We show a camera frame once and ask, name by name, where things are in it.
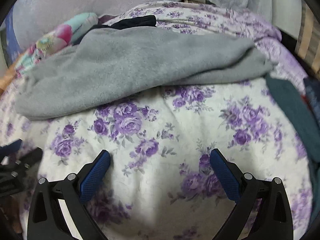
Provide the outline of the purple floral bedspread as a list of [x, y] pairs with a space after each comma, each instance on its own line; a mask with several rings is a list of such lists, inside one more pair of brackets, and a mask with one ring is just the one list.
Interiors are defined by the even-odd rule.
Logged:
[[14, 226], [22, 235], [37, 181], [78, 172], [102, 149], [113, 165], [87, 208], [109, 239], [212, 239], [234, 206], [210, 167], [214, 148], [256, 178], [281, 178], [293, 237], [306, 232], [313, 198], [307, 153], [263, 78], [157, 87], [82, 113], [29, 121], [15, 111], [23, 84], [18, 59], [1, 96], [1, 144], [22, 139], [18, 157], [43, 149], [41, 165], [15, 197]]

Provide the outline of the black folded garment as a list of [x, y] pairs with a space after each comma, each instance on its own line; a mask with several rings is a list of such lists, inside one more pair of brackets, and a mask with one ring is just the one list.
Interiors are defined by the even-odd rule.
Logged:
[[110, 26], [112, 29], [123, 30], [134, 27], [155, 27], [156, 17], [154, 15], [148, 15], [143, 17], [135, 17], [129, 19], [123, 19]]

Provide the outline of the colourful floral folded blanket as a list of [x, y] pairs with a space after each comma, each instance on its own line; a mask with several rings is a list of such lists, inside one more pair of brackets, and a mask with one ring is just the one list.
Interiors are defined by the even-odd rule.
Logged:
[[24, 76], [40, 61], [73, 44], [98, 22], [99, 18], [95, 13], [84, 12], [43, 35], [18, 59], [15, 65], [17, 76]]

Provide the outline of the grey sweatpants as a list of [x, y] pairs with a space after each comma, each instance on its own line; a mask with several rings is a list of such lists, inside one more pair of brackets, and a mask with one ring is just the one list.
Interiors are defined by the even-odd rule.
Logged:
[[15, 108], [30, 120], [44, 120], [157, 86], [234, 83], [272, 69], [249, 38], [155, 27], [95, 29], [27, 72]]

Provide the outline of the dark teal garment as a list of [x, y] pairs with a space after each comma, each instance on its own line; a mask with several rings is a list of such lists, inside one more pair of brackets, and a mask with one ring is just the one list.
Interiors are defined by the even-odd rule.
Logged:
[[306, 149], [312, 183], [313, 221], [319, 214], [319, 126], [290, 81], [275, 79], [269, 74], [265, 80], [272, 97], [295, 128]]

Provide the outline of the blue denim garment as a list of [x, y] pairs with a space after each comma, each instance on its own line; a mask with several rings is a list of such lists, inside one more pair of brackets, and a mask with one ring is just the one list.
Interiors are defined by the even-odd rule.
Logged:
[[319, 90], [319, 81], [305, 78], [304, 80], [305, 93], [307, 101], [312, 109], [312, 112], [317, 120], [320, 121], [320, 90]]

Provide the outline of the beige striped curtain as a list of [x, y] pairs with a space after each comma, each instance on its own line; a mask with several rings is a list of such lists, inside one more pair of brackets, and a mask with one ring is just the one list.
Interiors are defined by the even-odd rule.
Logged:
[[319, 22], [304, 1], [296, 53], [316, 75], [319, 74]]

